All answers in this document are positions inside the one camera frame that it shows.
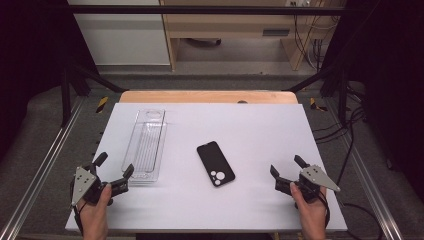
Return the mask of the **person's left hand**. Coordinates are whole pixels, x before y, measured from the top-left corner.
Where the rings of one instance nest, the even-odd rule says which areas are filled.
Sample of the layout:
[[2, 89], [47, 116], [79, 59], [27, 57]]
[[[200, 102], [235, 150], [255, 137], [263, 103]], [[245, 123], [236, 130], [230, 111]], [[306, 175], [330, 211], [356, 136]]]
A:
[[96, 205], [90, 205], [85, 200], [78, 202], [77, 209], [80, 214], [83, 233], [86, 231], [108, 232], [107, 206], [111, 199], [111, 193], [111, 185], [106, 184]]

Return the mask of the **black horizontal frame bar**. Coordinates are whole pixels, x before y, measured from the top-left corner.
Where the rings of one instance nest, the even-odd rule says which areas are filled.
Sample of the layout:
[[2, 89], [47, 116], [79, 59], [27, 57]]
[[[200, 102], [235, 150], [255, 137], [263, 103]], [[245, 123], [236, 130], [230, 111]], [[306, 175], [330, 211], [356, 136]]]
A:
[[209, 15], [318, 15], [342, 16], [350, 9], [320, 7], [253, 6], [153, 6], [153, 5], [70, 5], [75, 14], [209, 14]]

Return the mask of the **black curtain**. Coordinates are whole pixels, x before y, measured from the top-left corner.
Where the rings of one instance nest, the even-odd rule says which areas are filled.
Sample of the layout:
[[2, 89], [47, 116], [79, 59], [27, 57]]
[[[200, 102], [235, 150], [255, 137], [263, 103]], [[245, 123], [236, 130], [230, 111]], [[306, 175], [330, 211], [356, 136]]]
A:
[[32, 97], [60, 84], [67, 59], [97, 68], [68, 0], [0, 0], [0, 161]]
[[366, 87], [366, 109], [392, 161], [424, 198], [424, 0], [347, 0], [375, 11], [347, 75]]

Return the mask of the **white board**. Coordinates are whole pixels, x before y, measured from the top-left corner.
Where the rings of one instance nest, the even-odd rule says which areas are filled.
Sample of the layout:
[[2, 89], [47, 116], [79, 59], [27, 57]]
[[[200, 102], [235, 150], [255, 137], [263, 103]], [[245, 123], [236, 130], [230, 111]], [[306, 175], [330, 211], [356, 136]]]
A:
[[[167, 124], [159, 177], [132, 186], [108, 209], [111, 231], [275, 232], [297, 230], [290, 196], [275, 190], [277, 169], [295, 180], [295, 156], [321, 164], [300, 104], [162, 104]], [[215, 187], [197, 147], [215, 141], [235, 173]]]

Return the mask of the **person's right hand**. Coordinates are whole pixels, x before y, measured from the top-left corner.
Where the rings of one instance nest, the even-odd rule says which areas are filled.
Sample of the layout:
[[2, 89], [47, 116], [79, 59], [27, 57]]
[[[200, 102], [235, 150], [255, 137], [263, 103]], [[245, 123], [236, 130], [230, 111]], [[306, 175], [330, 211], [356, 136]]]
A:
[[324, 204], [321, 201], [307, 203], [300, 189], [294, 182], [290, 183], [290, 191], [298, 207], [302, 231], [325, 232], [326, 207]]

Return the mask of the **aluminium rail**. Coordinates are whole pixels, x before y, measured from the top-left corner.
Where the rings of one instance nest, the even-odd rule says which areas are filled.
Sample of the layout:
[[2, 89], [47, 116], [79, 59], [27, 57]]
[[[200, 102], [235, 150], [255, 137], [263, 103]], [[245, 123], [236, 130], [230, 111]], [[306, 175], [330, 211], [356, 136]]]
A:
[[378, 189], [370, 171], [365, 166], [363, 159], [354, 144], [355, 137], [351, 134], [353, 128], [348, 127], [348, 132], [342, 137], [345, 148], [349, 152], [348, 157], [355, 170], [355, 173], [361, 182], [361, 186], [367, 196], [369, 204], [377, 218], [387, 240], [404, 240], [401, 231], [394, 220], [383, 196]]
[[0, 240], [15, 240], [23, 226], [31, 208], [33, 207], [52, 167], [54, 166], [65, 142], [80, 115], [81, 109], [86, 102], [86, 97], [77, 97], [71, 109], [68, 122], [60, 128], [48, 152], [46, 153], [35, 176], [29, 184], [25, 194], [21, 198], [12, 216], [0, 232]]

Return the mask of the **wooden table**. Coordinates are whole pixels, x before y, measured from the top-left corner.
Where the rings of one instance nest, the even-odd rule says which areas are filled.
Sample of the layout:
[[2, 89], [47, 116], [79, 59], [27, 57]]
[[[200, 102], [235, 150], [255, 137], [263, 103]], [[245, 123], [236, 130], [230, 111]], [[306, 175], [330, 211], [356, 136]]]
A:
[[297, 104], [298, 99], [294, 93], [287, 91], [143, 90], [125, 91], [119, 102]]

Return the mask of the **black frame strut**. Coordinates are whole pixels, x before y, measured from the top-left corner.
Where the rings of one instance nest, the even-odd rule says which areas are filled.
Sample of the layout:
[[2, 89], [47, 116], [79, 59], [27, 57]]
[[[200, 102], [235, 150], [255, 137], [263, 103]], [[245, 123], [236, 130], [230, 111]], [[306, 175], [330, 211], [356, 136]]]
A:
[[109, 82], [98, 73], [78, 64], [69, 64], [61, 73], [62, 127], [65, 127], [71, 119], [70, 85], [72, 85], [78, 96], [88, 96], [91, 88], [86, 82], [87, 79], [94, 80], [115, 93], [125, 92], [124, 88]]
[[336, 66], [335, 64], [329, 65], [306, 80], [288, 88], [288, 91], [297, 93], [318, 80], [324, 81], [320, 90], [322, 97], [331, 97], [335, 91], [338, 91], [337, 118], [342, 126], [346, 126], [348, 81], [342, 67]]

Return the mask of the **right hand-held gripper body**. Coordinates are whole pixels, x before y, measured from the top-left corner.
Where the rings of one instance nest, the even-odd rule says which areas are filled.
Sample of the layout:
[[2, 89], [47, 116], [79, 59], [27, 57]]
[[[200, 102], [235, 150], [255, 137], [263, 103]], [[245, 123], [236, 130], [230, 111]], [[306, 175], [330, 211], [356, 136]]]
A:
[[[275, 171], [275, 189], [291, 196], [291, 180], [282, 178], [278, 171]], [[299, 179], [294, 181], [299, 188], [306, 202], [315, 200], [320, 195], [320, 189], [325, 187], [335, 192], [340, 192], [340, 187], [318, 166], [310, 165], [304, 167], [299, 172]]]

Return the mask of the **light wooden desk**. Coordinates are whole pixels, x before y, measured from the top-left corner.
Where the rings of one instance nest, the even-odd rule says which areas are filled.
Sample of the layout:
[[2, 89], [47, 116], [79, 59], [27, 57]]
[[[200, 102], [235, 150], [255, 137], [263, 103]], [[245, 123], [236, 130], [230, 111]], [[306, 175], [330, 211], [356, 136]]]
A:
[[[159, 0], [162, 6], [253, 6], [286, 7], [286, 0]], [[346, 0], [311, 0], [309, 7], [343, 7]], [[298, 70], [314, 40], [331, 39], [337, 16], [293, 15], [203, 15], [163, 16], [171, 61], [175, 62], [177, 42], [183, 38], [274, 38], [281, 41], [293, 70]], [[290, 29], [286, 37], [264, 37], [264, 29]]]

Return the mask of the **clear plastic packaging tray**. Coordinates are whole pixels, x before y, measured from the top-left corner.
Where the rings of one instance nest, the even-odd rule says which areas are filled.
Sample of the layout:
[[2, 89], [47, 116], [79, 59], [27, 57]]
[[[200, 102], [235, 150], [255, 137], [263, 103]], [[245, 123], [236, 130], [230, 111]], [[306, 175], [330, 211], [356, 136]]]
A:
[[121, 170], [129, 165], [134, 171], [129, 178], [132, 186], [146, 185], [159, 178], [167, 123], [163, 109], [142, 109], [137, 112]]

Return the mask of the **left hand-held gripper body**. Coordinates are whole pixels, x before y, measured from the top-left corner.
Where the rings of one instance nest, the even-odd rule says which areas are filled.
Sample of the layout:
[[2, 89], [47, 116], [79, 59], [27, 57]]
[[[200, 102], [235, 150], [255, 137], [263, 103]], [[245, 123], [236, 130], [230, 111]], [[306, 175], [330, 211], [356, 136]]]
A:
[[[81, 199], [90, 204], [97, 204], [106, 184], [107, 182], [102, 182], [97, 176], [96, 166], [93, 164], [86, 167], [77, 167], [74, 179], [71, 181], [71, 205], [76, 206]], [[110, 185], [112, 189], [111, 197], [129, 190], [128, 180], [123, 177], [110, 182]]]

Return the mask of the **white cabinet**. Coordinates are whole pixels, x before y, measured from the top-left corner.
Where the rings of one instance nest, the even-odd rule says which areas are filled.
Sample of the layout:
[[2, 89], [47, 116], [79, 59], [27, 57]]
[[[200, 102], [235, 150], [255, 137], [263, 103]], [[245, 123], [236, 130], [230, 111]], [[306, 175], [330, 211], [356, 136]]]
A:
[[169, 65], [160, 14], [75, 14], [96, 65]]

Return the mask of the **black phone case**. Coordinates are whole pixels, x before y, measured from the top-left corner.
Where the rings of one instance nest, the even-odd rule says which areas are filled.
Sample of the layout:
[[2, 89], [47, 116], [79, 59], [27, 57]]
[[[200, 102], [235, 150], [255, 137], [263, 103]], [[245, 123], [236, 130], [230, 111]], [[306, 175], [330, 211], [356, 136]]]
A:
[[235, 173], [216, 141], [198, 146], [197, 153], [214, 187], [235, 180]]

